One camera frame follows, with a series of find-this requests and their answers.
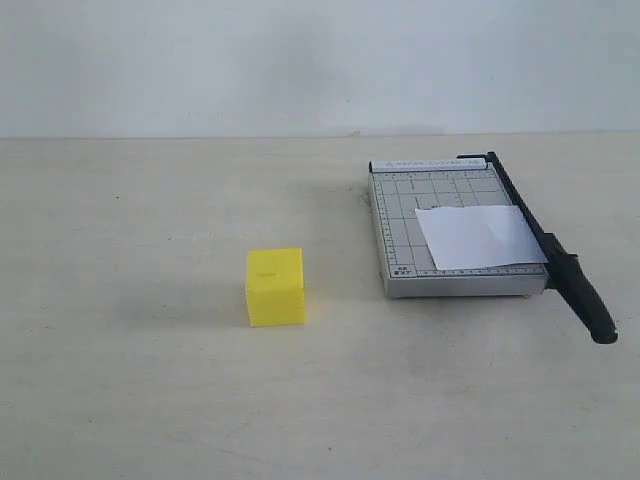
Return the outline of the yellow cube block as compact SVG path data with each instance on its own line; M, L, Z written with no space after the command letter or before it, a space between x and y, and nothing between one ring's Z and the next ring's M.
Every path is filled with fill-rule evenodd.
M305 324L303 250L251 250L247 256L246 301L253 328Z

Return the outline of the white paper sheet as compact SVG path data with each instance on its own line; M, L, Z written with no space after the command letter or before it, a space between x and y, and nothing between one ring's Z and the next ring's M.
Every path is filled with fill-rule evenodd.
M437 207L415 211L435 266L471 270L547 261L516 206Z

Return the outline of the black cutter blade arm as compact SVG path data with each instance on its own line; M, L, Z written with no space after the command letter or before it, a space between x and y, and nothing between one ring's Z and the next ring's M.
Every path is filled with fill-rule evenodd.
M545 232L513 184L495 152L463 154L457 159L484 159L491 163L507 195L522 212L541 250L546 256L549 274L546 289L556 290L582 321L596 344L609 345L618 340L618 331L605 303L584 274L578 256L568 253L557 237Z

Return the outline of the grey paper cutter base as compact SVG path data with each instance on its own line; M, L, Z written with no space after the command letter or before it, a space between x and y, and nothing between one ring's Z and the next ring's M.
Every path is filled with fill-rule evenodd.
M540 263L440 271L432 259L417 209L512 204L501 170L486 156L372 161L368 187L387 297L520 296L544 291L548 273Z

